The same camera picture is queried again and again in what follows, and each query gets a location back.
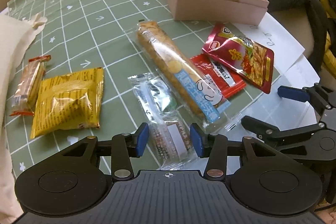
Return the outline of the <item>red spicy snack pouch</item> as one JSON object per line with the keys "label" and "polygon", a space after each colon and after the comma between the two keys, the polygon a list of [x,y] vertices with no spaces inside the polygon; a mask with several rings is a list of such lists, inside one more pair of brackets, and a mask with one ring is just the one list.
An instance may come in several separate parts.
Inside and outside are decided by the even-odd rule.
{"label": "red spicy snack pouch", "polygon": [[260,91],[270,93],[274,63],[271,49],[246,36],[237,36],[224,23],[217,23],[202,51]]}

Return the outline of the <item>clear silver snack packet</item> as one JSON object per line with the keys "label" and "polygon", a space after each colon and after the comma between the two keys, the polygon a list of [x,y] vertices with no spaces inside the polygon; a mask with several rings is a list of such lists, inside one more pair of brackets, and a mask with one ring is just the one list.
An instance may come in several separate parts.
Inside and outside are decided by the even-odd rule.
{"label": "clear silver snack packet", "polygon": [[151,141],[161,161],[160,169],[183,169],[196,155],[169,86],[153,73],[133,75],[128,80],[149,122]]}

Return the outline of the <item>long blue cracker packet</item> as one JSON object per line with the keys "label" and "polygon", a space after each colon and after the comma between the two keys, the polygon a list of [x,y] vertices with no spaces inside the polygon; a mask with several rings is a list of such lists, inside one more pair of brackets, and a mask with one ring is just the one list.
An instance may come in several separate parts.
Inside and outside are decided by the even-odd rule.
{"label": "long blue cracker packet", "polygon": [[153,20],[139,20],[134,39],[191,118],[211,135],[227,135],[237,115],[227,116],[230,101]]}

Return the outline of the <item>white folded paper sheet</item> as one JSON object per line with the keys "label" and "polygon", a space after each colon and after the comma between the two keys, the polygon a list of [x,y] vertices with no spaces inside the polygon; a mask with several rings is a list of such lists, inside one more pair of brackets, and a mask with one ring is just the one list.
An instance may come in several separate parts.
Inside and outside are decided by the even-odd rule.
{"label": "white folded paper sheet", "polygon": [[274,66],[290,80],[301,78],[297,66],[304,47],[271,15],[265,14],[258,26],[234,24],[246,37],[274,52]]}

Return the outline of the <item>red flat sachet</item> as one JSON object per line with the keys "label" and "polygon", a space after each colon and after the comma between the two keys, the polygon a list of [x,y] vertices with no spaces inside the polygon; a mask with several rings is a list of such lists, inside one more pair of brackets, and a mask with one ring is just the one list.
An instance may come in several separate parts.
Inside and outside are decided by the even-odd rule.
{"label": "red flat sachet", "polygon": [[233,70],[213,61],[204,53],[191,58],[204,75],[209,75],[225,98],[230,98],[246,87],[244,80]]}

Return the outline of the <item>yellow snack bag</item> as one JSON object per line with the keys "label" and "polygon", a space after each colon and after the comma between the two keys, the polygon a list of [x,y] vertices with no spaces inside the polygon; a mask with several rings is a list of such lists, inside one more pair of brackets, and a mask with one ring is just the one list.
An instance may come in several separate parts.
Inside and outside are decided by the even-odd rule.
{"label": "yellow snack bag", "polygon": [[57,130],[99,128],[104,69],[91,68],[41,82],[30,138]]}

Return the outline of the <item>yellow black jacket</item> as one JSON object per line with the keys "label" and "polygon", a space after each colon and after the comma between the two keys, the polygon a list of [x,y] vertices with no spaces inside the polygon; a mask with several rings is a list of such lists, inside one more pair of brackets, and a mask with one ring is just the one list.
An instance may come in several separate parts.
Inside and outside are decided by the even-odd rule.
{"label": "yellow black jacket", "polygon": [[335,0],[319,0],[326,11],[327,35],[322,66],[335,78]]}

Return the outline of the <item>green grid table mat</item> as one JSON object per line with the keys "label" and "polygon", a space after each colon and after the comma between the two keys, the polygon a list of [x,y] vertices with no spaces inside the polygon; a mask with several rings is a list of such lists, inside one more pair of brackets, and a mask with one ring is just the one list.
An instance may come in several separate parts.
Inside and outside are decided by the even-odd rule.
{"label": "green grid table mat", "polygon": [[12,97],[22,75],[22,67],[17,67],[5,110],[7,143],[15,176],[86,136],[109,140],[113,135],[133,132],[146,120],[128,81],[129,76],[155,70],[133,38],[139,20],[158,22],[187,57],[201,52],[213,29],[211,22],[173,20],[167,0],[12,0],[9,3],[9,15],[15,19],[28,20],[35,14],[45,16],[47,23],[26,51],[25,60],[50,55],[48,78],[102,67],[104,95],[99,128],[56,131],[31,139],[33,119],[11,116]]}

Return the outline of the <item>biscuit packet red ends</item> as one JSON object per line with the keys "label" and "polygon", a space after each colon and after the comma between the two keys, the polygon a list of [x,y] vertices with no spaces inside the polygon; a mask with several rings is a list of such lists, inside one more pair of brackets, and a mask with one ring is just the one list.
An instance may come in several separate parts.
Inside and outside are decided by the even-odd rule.
{"label": "biscuit packet red ends", "polygon": [[29,59],[13,96],[10,116],[34,115],[39,87],[46,72],[46,62],[50,60],[51,55]]}

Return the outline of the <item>cream cloth bag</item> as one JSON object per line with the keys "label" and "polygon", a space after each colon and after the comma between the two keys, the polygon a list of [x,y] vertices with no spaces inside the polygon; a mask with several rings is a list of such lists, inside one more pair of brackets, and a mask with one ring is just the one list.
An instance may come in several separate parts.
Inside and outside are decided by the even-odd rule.
{"label": "cream cloth bag", "polygon": [[[1,123],[5,117],[5,106],[9,85],[21,64],[26,50],[45,27],[47,18],[40,13],[29,20],[18,20],[1,15]],[[23,210],[14,193],[14,176],[12,160],[7,148],[7,134],[1,125],[1,223],[13,223]]]}

